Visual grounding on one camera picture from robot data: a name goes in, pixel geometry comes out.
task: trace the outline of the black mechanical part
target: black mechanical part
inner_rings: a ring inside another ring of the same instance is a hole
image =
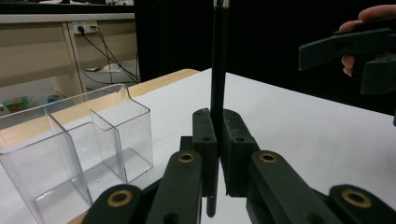
[[[203,108],[192,114],[192,136],[182,136],[180,150],[193,150],[203,157],[203,197],[206,197],[206,214],[216,214],[219,157],[218,143],[209,109]]]
[[[226,193],[231,197],[246,197],[250,156],[260,149],[241,116],[232,110],[223,110],[222,134],[220,160]]]
[[[388,56],[377,58],[378,53]],[[396,53],[396,18],[362,22],[350,30],[301,45],[299,70],[351,55],[355,57],[351,78],[361,80],[361,94],[384,94],[396,91],[396,56],[390,53]]]
[[[145,223],[200,223],[201,200],[202,157],[195,151],[178,151],[169,159]]]
[[[344,223],[393,224],[396,212],[365,189],[351,185],[331,188],[328,205]]]
[[[343,223],[279,154],[254,152],[248,170],[275,223]]]
[[[117,185],[105,190],[85,215],[82,224],[144,223],[143,192],[132,185]]]

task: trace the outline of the clear plastic organizer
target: clear plastic organizer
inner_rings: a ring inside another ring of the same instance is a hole
[[[0,162],[38,223],[67,223],[152,168],[149,109],[113,85],[0,118]]]

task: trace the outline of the cabinet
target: cabinet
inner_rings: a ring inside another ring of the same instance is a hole
[[[119,62],[137,59],[134,13],[0,15],[0,88],[51,77],[65,97],[86,92],[83,69],[108,63],[73,21],[97,21],[107,46]],[[98,34],[86,34],[101,51]]]

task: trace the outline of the black bracket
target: black bracket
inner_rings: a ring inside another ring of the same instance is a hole
[[[378,58],[378,53],[388,56]],[[396,18],[358,23],[350,30],[300,46],[299,70],[345,55],[355,57],[352,80],[361,80],[367,95],[396,91]],[[396,126],[396,113],[393,124]]]

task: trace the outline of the table surface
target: table surface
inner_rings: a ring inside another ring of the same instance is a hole
[[[192,135],[192,113],[210,107],[210,82],[210,69],[186,69],[130,89],[150,108],[154,155],[154,167],[132,184],[144,188],[162,177],[180,136]],[[233,74],[226,77],[224,108],[239,113],[260,149],[282,155],[311,188],[328,194],[332,186],[355,185],[396,209],[393,116]],[[3,169],[0,179],[0,223],[34,223]],[[246,200],[225,195],[221,170],[218,191],[216,215],[203,213],[201,223],[249,223]]]

